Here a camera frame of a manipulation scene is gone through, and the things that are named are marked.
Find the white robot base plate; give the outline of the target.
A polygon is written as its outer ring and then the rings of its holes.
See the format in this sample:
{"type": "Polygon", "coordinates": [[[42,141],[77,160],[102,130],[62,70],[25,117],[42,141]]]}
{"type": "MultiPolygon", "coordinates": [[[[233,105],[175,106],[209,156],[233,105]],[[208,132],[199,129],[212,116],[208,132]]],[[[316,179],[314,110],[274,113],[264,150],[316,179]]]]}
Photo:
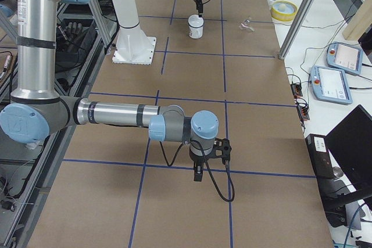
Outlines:
{"type": "Polygon", "coordinates": [[[112,57],[113,63],[150,65],[155,52],[156,37],[141,37],[134,39],[118,35],[116,50],[112,57]]]}

